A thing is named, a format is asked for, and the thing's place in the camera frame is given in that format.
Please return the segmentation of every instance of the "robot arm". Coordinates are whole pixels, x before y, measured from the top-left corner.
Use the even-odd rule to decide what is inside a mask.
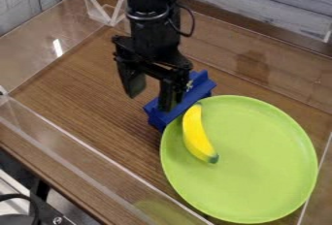
[[[168,112],[188,91],[191,61],[179,51],[181,5],[177,0],[128,0],[132,36],[116,36],[116,61],[126,93],[132,98],[146,88],[146,75],[161,84],[159,109]]]

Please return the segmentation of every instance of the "green plate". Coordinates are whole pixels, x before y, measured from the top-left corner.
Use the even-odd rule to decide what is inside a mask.
[[[180,117],[163,136],[167,177],[208,215],[238,223],[274,221],[312,193],[318,161],[311,139],[291,116],[260,100],[216,96],[200,102],[203,124],[221,159],[213,165],[192,156]]]

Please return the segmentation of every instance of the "blue object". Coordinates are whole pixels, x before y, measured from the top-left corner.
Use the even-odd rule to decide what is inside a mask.
[[[212,96],[212,89],[216,83],[209,79],[208,71],[200,73],[191,72],[191,82],[188,92],[181,104],[171,112],[163,112],[159,109],[159,98],[153,99],[145,105],[145,112],[149,116],[149,124],[163,133],[168,124],[191,108],[191,106],[203,98]]]

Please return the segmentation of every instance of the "black cable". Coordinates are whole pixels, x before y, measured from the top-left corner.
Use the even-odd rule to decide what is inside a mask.
[[[31,202],[31,205],[34,206],[34,209],[35,209],[35,218],[34,218],[34,221],[33,221],[31,225],[38,225],[39,209],[38,209],[35,201],[30,197],[25,196],[23,194],[0,195],[0,202],[11,200],[11,199],[17,199],[17,198],[26,199],[26,200],[29,200]]]
[[[181,5],[181,4],[179,4],[179,3],[176,3],[176,5],[177,5],[179,7],[181,7],[184,10],[187,10],[188,13],[189,13],[189,15],[191,15],[191,18],[192,18],[192,28],[191,28],[189,33],[184,32],[184,31],[176,26],[176,24],[173,23],[172,18],[169,18],[169,22],[171,22],[171,24],[172,24],[173,29],[177,31],[177,33],[180,33],[180,34],[181,34],[183,36],[185,36],[185,37],[191,37],[192,34],[193,34],[193,31],[195,31],[195,27],[196,27],[196,20],[195,20],[195,15],[193,15],[192,9],[191,9],[189,7],[187,7],[187,6]]]

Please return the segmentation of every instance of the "banana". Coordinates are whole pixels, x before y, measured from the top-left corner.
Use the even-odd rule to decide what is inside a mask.
[[[203,127],[203,106],[196,103],[184,116],[184,139],[187,149],[200,160],[216,164],[220,155],[212,146]]]

